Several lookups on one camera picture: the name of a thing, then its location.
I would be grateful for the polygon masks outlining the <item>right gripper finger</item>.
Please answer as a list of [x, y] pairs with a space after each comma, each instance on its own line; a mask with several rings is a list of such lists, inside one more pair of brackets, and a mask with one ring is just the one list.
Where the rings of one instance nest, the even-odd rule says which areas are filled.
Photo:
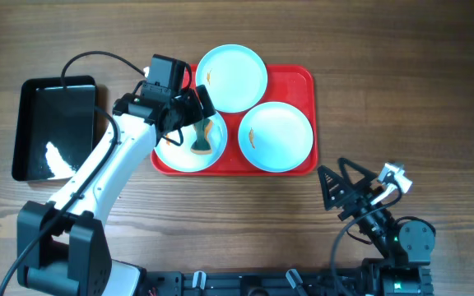
[[[376, 173], [373, 171], [368, 170], [367, 168], [347, 159], [344, 157], [341, 157], [337, 160], [339, 169], [342, 174], [343, 180], [346, 182], [346, 184], [352, 188], [355, 191], [359, 191], [364, 189], [365, 187], [369, 187], [372, 182], [378, 177]], [[347, 169], [351, 168], [360, 175], [363, 176], [358, 182], [353, 183], [351, 181], [350, 174], [347, 172]]]
[[324, 165], [318, 168], [318, 178], [325, 210], [331, 210], [333, 207], [342, 208], [354, 196], [352, 187]]

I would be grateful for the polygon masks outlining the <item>orange and green sponge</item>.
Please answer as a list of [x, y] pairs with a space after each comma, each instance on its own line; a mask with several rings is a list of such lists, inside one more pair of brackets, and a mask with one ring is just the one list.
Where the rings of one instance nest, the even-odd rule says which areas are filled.
[[209, 155], [212, 153], [211, 143], [209, 142], [208, 133], [213, 126], [213, 122], [209, 118], [194, 123], [196, 140], [191, 145], [191, 151], [196, 155]]

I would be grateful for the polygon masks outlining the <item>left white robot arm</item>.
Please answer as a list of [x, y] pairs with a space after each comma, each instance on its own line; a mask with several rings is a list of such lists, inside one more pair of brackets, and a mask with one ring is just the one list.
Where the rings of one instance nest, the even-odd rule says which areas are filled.
[[204, 85], [149, 85], [127, 93], [108, 115], [99, 144], [70, 181], [17, 218], [18, 257], [8, 271], [20, 286], [52, 295], [141, 295], [146, 270], [112, 259], [105, 224], [137, 166], [167, 134], [215, 114]]

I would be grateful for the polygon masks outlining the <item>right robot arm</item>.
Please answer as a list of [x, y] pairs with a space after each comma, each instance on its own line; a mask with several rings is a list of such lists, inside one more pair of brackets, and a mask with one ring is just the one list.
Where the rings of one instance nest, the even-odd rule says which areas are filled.
[[[340, 158], [340, 173], [322, 165], [318, 177], [326, 210], [341, 211], [349, 220], [333, 241], [330, 270], [320, 283], [326, 295], [432, 295], [430, 269], [435, 227], [415, 216], [394, 218], [389, 208], [411, 188], [400, 164], [386, 163], [376, 174]], [[336, 255], [344, 236], [373, 246], [381, 258], [365, 258], [354, 269], [337, 267]]]

